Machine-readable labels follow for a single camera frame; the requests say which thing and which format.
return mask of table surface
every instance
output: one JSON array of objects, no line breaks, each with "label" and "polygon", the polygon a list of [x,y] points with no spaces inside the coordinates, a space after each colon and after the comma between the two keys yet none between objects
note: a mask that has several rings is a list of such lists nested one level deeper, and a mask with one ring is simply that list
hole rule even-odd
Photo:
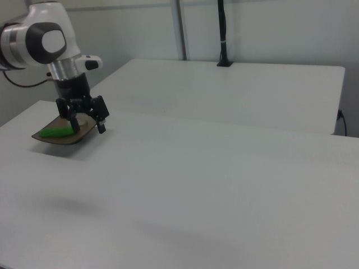
[{"label": "table surface", "polygon": [[343,67],[135,59],[93,88],[111,110],[332,134]]},{"label": "table surface", "polygon": [[0,128],[0,263],[14,269],[357,268],[359,143],[112,110],[72,146]]}]

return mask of green vegetable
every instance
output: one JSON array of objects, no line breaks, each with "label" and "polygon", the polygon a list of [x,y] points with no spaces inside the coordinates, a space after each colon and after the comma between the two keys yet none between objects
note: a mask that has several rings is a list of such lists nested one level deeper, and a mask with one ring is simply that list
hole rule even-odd
[{"label": "green vegetable", "polygon": [[72,136],[75,133],[73,132],[72,127],[68,126],[68,127],[42,129],[39,134],[40,137],[50,138],[50,137]]}]

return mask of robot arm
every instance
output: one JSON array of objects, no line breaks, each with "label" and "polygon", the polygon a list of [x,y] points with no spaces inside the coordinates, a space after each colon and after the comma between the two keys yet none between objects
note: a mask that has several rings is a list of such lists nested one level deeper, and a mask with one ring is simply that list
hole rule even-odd
[{"label": "robot arm", "polygon": [[47,64],[57,84],[60,117],[69,120],[76,133],[80,130],[76,113],[86,113],[96,120],[99,132],[103,133],[109,112],[101,96],[90,96],[85,75],[101,68],[102,60],[81,55],[71,21],[57,2],[33,4],[22,23],[0,27],[0,70],[42,64]]}]

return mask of black wall mount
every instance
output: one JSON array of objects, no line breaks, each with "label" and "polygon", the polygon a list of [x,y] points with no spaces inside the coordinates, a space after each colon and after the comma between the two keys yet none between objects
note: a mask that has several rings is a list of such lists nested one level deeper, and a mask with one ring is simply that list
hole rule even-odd
[{"label": "black wall mount", "polygon": [[225,35],[227,33],[227,26],[225,21],[223,0],[218,0],[218,16],[219,16],[219,32],[220,32],[220,60],[217,66],[230,67],[233,62],[227,57],[227,41]]}]

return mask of cable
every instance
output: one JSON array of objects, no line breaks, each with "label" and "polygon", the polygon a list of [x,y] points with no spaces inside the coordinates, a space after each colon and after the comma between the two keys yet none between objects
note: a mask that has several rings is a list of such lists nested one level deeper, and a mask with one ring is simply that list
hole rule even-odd
[{"label": "cable", "polygon": [[17,87],[21,87],[21,88],[32,88],[32,87],[36,87],[36,86],[39,86],[45,82],[48,82],[48,80],[44,80],[42,82],[39,82],[39,83],[36,83],[36,84],[33,84],[33,85],[20,85],[20,84],[17,84],[15,82],[13,82],[8,76],[7,74],[5,73],[5,71],[2,71],[2,73],[4,74],[4,77],[13,85],[17,86]]},{"label": "cable", "polygon": [[346,136],[348,136],[347,135],[347,123],[346,123],[346,119],[345,119],[343,113],[342,113],[342,117],[343,117],[343,122],[344,122],[344,130],[345,130]]},{"label": "cable", "polygon": [[346,122],[346,119],[344,117],[344,114],[343,114],[342,110],[338,110],[337,120],[340,120],[340,118],[343,118],[345,135],[348,136],[348,134],[347,134],[347,122]]}]

